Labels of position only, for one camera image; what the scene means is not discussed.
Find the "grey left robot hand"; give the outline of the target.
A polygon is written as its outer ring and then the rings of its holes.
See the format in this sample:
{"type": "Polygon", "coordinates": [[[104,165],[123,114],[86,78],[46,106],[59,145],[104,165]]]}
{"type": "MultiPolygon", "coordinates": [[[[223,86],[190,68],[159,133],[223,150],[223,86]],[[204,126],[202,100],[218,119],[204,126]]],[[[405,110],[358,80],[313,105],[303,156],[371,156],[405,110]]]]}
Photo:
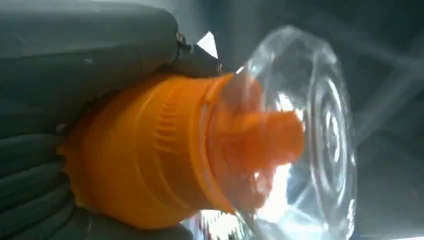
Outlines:
{"type": "Polygon", "coordinates": [[[120,0],[0,3],[0,237],[3,240],[191,240],[181,223],[138,230],[78,207],[56,153],[99,100],[165,71],[217,76],[163,8],[120,0]]]}

